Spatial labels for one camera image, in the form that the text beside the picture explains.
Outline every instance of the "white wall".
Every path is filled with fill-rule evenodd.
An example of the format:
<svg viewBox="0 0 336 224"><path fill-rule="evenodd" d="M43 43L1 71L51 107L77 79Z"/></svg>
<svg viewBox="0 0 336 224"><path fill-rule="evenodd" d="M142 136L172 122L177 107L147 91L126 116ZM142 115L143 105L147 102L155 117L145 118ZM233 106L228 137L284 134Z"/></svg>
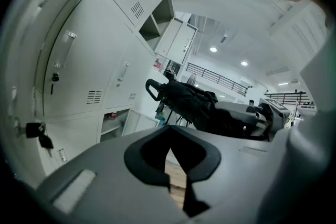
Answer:
<svg viewBox="0 0 336 224"><path fill-rule="evenodd" d="M284 106L285 108L289 109L290 112L295 112L296 105L294 105L294 104L284 104L283 106Z"/></svg>
<svg viewBox="0 0 336 224"><path fill-rule="evenodd" d="M188 80L188 77L182 77L181 82L186 83L187 80ZM214 87L211 87L209 85L209 83L203 83L203 82L204 81L201 82L199 79L197 79L195 85L198 85L198 88L200 88L204 91L214 92L219 101L237 102L236 97L234 97L233 95L230 95L229 93L223 91L223 87L214 88Z"/></svg>
<svg viewBox="0 0 336 224"><path fill-rule="evenodd" d="M205 55L190 55L187 62L193 63L194 65L197 65L199 67L215 72L237 83L239 83L240 80L244 80L245 82L247 82L248 84L252 86L257 84L256 81L247 78L240 70L235 69L234 67L230 65L226 65L223 62L214 60L213 58L210 58Z"/></svg>
<svg viewBox="0 0 336 224"><path fill-rule="evenodd" d="M187 23L191 17L191 13L175 12L175 17Z"/></svg>
<svg viewBox="0 0 336 224"><path fill-rule="evenodd" d="M249 88L249 89L247 89L247 93L246 93L247 102L249 102L249 100L253 100L254 101L254 105L258 105L260 98L266 98L266 96L263 95L262 91L260 91L257 88Z"/></svg>
<svg viewBox="0 0 336 224"><path fill-rule="evenodd" d="M208 56L205 55L190 55L189 58L186 61L185 66L183 67L183 70L181 71L182 73L180 74L180 78L181 77L190 77L191 73L185 71L186 67L187 67L187 63L192 63L194 65L197 65L199 67L205 68L211 72L217 73L223 77L226 77L228 79L233 80L234 82L240 83L240 81L244 81L246 83L248 83L249 85L253 86L253 92L254 94L257 94L258 96L262 96L267 88L263 85L261 85L260 83L258 83L257 81L248 78L245 74L243 74L240 70L224 63L224 62L220 62L217 61L213 58L210 58ZM223 87L219 84L216 84L212 81L209 81L207 79L204 79L200 76L197 76L196 80L202 84L206 84L211 86L212 88L215 88L223 93L227 93L231 96L233 96L236 99L239 99L241 101L243 101L244 103L248 103L248 98L242 96L241 94L234 92L226 87Z"/></svg>
<svg viewBox="0 0 336 224"><path fill-rule="evenodd" d="M151 68L147 79L153 79L159 83L169 82L168 78L162 75L155 67ZM153 87L150 87L150 90L155 96L158 96L158 91L156 91ZM138 101L134 104L134 109L141 114L154 118L160 102L154 101L149 93L146 91L145 87L142 88L142 92L140 93L140 96L139 98L137 98L137 100Z"/></svg>
<svg viewBox="0 0 336 224"><path fill-rule="evenodd" d="M302 91L305 92L304 88L301 86L301 84L292 84L292 85L283 85L277 87L278 91L274 93L293 93L295 90L298 90L298 92Z"/></svg>

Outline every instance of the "black metal railing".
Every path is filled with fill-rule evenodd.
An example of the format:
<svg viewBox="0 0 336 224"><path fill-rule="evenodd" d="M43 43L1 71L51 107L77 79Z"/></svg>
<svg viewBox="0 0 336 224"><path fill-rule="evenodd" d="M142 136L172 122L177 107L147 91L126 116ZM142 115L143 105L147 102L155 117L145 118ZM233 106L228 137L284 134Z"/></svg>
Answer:
<svg viewBox="0 0 336 224"><path fill-rule="evenodd" d="M221 86L224 86L228 89L231 89L243 96L246 96L247 88L243 85L238 84L237 82L234 82L231 79L225 78L217 73L211 72L205 68L199 67L197 65L194 65L192 63L188 63L186 71L195 73L196 75L205 78L207 80L213 81L216 84L219 84Z"/></svg>
<svg viewBox="0 0 336 224"><path fill-rule="evenodd" d="M302 105L306 102L310 102L310 99L305 92L266 93L265 95L277 100L280 104Z"/></svg>

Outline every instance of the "locker shelf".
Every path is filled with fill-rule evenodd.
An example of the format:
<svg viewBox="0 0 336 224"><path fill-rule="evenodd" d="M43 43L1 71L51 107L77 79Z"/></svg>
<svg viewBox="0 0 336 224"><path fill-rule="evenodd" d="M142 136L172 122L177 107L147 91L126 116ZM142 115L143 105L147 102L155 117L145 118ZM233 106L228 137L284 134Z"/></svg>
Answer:
<svg viewBox="0 0 336 224"><path fill-rule="evenodd" d="M139 33L147 41L148 45L154 50L160 40L159 27L151 14L143 24Z"/></svg>
<svg viewBox="0 0 336 224"><path fill-rule="evenodd" d="M168 19L168 20L162 19L162 20L157 21L157 24L158 24L157 26L158 26L160 35L162 35L164 33L164 31L168 27L170 21L171 21L171 19Z"/></svg>
<svg viewBox="0 0 336 224"><path fill-rule="evenodd" d="M104 119L103 125L101 127L101 135L109 133L115 129L118 129L122 126L122 122L116 119Z"/></svg>
<svg viewBox="0 0 336 224"><path fill-rule="evenodd" d="M174 17L174 10L171 0L162 0L152 13L157 24L159 22L170 22Z"/></svg>

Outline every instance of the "open locker compartment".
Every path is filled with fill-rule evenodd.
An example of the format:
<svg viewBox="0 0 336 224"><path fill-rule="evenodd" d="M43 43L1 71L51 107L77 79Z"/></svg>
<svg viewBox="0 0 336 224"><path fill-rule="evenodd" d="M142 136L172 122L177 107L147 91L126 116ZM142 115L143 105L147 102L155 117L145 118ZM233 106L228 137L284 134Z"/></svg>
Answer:
<svg viewBox="0 0 336 224"><path fill-rule="evenodd" d="M111 113L104 115L100 133L101 142L122 136L129 111L129 109L126 109L114 112L116 113L114 118L110 116Z"/></svg>
<svg viewBox="0 0 336 224"><path fill-rule="evenodd" d="M171 0L162 0L139 30L141 36L154 51L174 17Z"/></svg>

